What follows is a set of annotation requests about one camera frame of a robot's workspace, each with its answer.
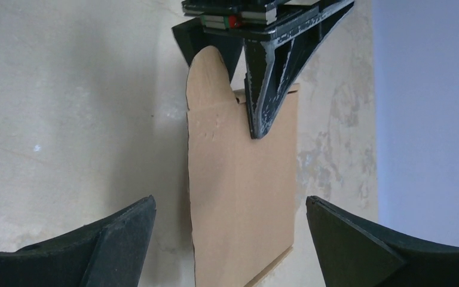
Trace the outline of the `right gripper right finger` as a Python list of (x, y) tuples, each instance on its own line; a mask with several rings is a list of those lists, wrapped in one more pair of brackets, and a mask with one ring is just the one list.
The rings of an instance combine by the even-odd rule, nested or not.
[(318, 197), (307, 221), (326, 286), (459, 286), (459, 247), (419, 239)]

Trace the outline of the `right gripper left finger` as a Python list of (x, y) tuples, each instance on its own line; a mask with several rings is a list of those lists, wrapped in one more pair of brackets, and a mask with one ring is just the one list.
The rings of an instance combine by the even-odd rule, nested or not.
[(0, 286), (137, 286), (156, 216), (153, 196), (15, 252), (0, 252)]

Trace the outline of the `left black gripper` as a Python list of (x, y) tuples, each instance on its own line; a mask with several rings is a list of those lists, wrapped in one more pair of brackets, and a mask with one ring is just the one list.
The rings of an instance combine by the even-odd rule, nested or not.
[(182, 1), (181, 5), (185, 15), (196, 17), (172, 27), (189, 67), (198, 52), (214, 46), (232, 81), (244, 38), (250, 137), (262, 139), (292, 84), (332, 29), (351, 11), (354, 1), (309, 5), (289, 1)]

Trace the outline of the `brown cardboard box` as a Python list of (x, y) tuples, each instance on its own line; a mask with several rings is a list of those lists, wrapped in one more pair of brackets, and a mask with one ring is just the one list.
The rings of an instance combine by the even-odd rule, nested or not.
[(299, 85), (270, 132), (252, 139), (243, 91), (217, 48), (194, 57), (186, 83), (189, 205), (197, 286), (255, 286), (291, 251)]

